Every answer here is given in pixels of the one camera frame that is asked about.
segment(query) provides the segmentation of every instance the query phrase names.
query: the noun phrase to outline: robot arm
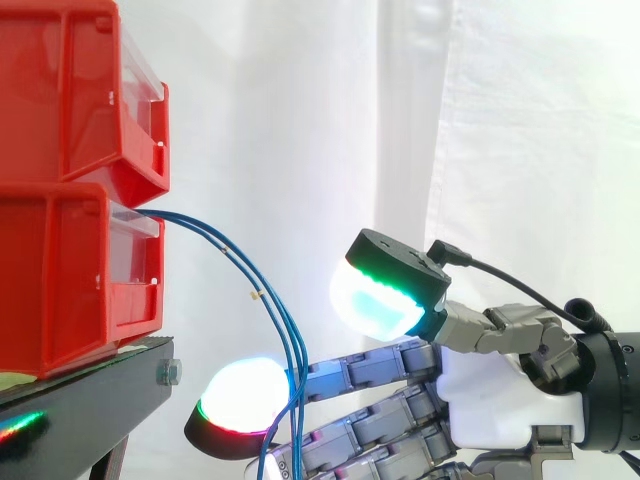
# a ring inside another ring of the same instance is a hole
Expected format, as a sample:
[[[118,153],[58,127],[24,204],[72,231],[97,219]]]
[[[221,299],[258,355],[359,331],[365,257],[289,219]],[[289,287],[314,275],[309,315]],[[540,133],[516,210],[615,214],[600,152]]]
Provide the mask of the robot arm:
[[[541,480],[543,461],[573,459],[571,443],[584,437],[582,396],[542,392],[517,357],[498,353],[533,353],[541,376],[566,377],[579,365],[577,344],[557,317],[519,305],[486,315],[455,303],[446,310],[437,340],[448,346],[414,338],[312,366],[308,402],[399,381],[408,385],[307,434],[305,478]],[[483,455],[471,467],[442,465],[458,447],[501,452]],[[289,479],[291,446],[271,450],[266,465],[266,478]],[[256,462],[247,480],[255,469]]]

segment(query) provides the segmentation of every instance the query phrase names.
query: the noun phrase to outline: screw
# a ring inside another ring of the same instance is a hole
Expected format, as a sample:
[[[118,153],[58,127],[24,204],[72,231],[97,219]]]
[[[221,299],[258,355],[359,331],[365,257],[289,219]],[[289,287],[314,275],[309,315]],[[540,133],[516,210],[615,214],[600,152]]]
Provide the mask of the screw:
[[[163,360],[158,367],[158,385],[167,387],[180,383],[182,378],[182,362],[178,359]]]

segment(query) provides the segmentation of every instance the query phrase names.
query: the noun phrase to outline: wire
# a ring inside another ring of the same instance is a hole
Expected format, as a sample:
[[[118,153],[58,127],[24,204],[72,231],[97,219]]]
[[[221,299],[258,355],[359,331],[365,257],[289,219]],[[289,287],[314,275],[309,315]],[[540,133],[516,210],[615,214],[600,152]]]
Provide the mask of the wire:
[[[291,345],[294,350],[294,356],[296,358],[297,371],[298,371],[298,388],[295,388],[295,377],[294,377],[294,369],[293,362],[291,358],[291,352],[289,349],[289,345],[287,339],[280,327],[269,302],[265,298],[264,295],[261,295],[262,299],[271,320],[273,321],[278,334],[282,340],[283,346],[285,348],[285,354],[287,356],[287,365],[289,369],[289,379],[290,379],[290,400],[287,406],[276,416],[276,419],[273,425],[267,431],[267,435],[265,441],[262,445],[260,459],[258,464],[258,479],[261,480],[264,474],[264,463],[267,454],[267,450],[275,433],[277,431],[277,426],[280,421],[284,418],[287,412],[290,413],[291,416],[291,441],[292,441],[292,450],[293,450],[293,461],[292,461],[292,470],[294,473],[294,479],[297,480],[302,478],[302,433],[304,427],[304,389],[307,382],[307,376],[309,371],[309,360],[307,355],[306,345],[304,340],[302,339],[302,335],[298,330],[297,325],[293,321],[291,314],[287,310],[286,306],[277,295],[277,293],[273,290],[271,285],[266,281],[262,273],[257,269],[257,267],[251,262],[247,256],[240,250],[229,238],[227,238],[224,234],[213,228],[211,225],[208,225],[200,220],[197,220],[193,217],[189,217],[187,215],[167,212],[162,210],[138,210],[139,213],[147,216],[163,218],[167,221],[180,225],[182,227],[188,228],[189,230],[201,235],[207,241],[216,246],[219,250],[226,252],[228,248],[231,250],[246,266],[255,274],[255,276],[260,280],[263,284],[264,289],[267,291],[271,301],[275,305],[280,317],[282,319],[283,324],[287,330],[287,334],[289,335],[289,340],[291,341]],[[249,279],[252,286],[256,289],[256,291],[261,291],[260,286],[253,278],[253,276],[247,271],[247,269],[232,255],[229,255],[227,252],[226,255],[231,262],[240,269],[240,271]],[[295,409],[298,408],[298,419],[296,423],[296,415]]]
[[[547,298],[543,297],[541,294],[536,292],[533,288],[529,287],[528,285],[525,285],[517,278],[512,277],[508,273],[505,273],[502,270],[497,269],[496,267],[488,265],[484,262],[480,262],[479,260],[476,260],[476,259],[471,259],[469,266],[477,268],[478,270],[482,270],[483,272],[488,273],[489,275],[493,275],[494,277],[497,277],[500,280],[503,280],[504,282],[508,283],[509,285],[512,285],[513,287],[517,288],[521,292],[526,293],[531,298],[533,298],[536,302],[542,305],[544,308],[546,308],[547,310],[551,310],[560,318],[564,318],[565,320],[572,323],[573,325],[575,325],[585,333],[612,331],[611,325],[609,325],[607,321],[604,318],[602,318],[600,315],[597,315],[596,319],[594,319],[593,321],[582,320],[574,315],[571,315],[570,313],[566,312],[565,310],[555,305],[553,302],[551,302]]]
[[[219,250],[221,250],[221,251],[224,250],[224,246],[221,243],[219,243],[218,241],[216,241],[213,237],[211,237],[204,230],[201,230],[200,228],[198,228],[198,227],[196,227],[194,225],[191,225],[190,223],[187,223],[185,221],[179,220],[177,218],[170,218],[169,216],[166,216],[165,219],[167,221],[170,221],[172,223],[175,223],[177,225],[180,225],[182,227],[185,227],[185,228],[197,233],[198,235],[200,235],[203,238],[205,238],[205,240],[207,240],[209,243],[213,244]],[[241,263],[239,263],[233,256],[229,256],[228,258],[242,273],[244,273],[244,275],[249,279],[249,282],[251,283],[253,288],[255,288],[256,291],[259,291],[260,290],[260,286],[255,281],[253,276],[251,276],[251,274],[246,270],[246,268]],[[260,299],[264,303],[264,305],[265,305],[265,307],[267,309],[267,312],[269,313],[269,316],[271,317],[271,320],[273,321],[273,324],[275,325],[276,330],[278,331],[278,335],[280,336],[280,339],[282,340],[282,343],[283,343],[283,345],[285,347],[285,354],[286,354],[286,357],[287,357],[287,366],[288,366],[288,370],[290,372],[289,373],[289,386],[290,386],[289,395],[290,395],[290,397],[293,397],[294,394],[295,394],[295,379],[293,379],[293,377],[292,377],[292,375],[293,375],[293,364],[292,364],[292,360],[291,360],[291,353],[290,353],[290,350],[289,350],[289,345],[287,343],[287,339],[284,336],[284,332],[282,331],[282,327],[280,327],[277,319],[275,318],[273,310],[271,309],[271,306],[267,302],[265,296],[261,295]],[[295,344],[294,344],[294,349],[296,350],[296,361],[297,361],[298,364],[300,364],[300,354],[299,354],[299,351],[297,349],[297,345],[295,345]],[[297,429],[302,429],[303,428],[304,411],[301,413],[301,415],[299,417],[299,423],[298,424],[296,424],[295,410],[293,410],[293,409],[290,410],[290,414],[291,414],[291,439],[292,439],[292,441],[294,441],[294,439],[300,439],[299,441],[301,441],[301,435],[298,435]],[[299,470],[299,465],[295,464],[293,470],[294,470],[294,475],[295,475],[295,471]]]
[[[636,472],[636,475],[640,476],[640,459],[631,455],[629,452],[620,452],[619,455],[625,462],[627,462],[627,465]]]

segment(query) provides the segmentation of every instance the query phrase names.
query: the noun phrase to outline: red plastic bin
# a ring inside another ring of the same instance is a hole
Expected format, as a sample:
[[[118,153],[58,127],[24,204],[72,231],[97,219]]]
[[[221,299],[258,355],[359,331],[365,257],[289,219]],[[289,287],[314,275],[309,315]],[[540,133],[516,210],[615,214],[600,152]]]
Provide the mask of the red plastic bin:
[[[163,250],[163,223],[99,185],[0,185],[0,371],[45,378],[159,329]]]
[[[166,193],[168,95],[113,1],[0,0],[0,181]]]

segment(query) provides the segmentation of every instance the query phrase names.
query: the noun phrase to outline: white fabric backdrop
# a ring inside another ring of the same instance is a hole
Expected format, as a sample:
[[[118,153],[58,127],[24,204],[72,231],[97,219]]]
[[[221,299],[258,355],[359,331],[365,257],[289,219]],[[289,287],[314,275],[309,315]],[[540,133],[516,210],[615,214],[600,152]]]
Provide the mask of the white fabric backdrop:
[[[236,240],[288,303],[312,360],[371,345],[342,327],[326,291],[372,225],[415,246],[452,241],[637,328],[631,1],[485,0],[455,12],[447,0],[119,3],[171,88],[172,191],[155,206]],[[451,273],[452,295],[471,305],[520,299]],[[207,458],[182,427],[217,369],[282,360],[248,292],[208,244],[169,228],[162,333],[176,336],[185,373],[132,434],[124,480],[241,478],[244,462]],[[312,405],[308,426],[359,404]],[[634,478],[617,459],[578,458],[583,478]]]

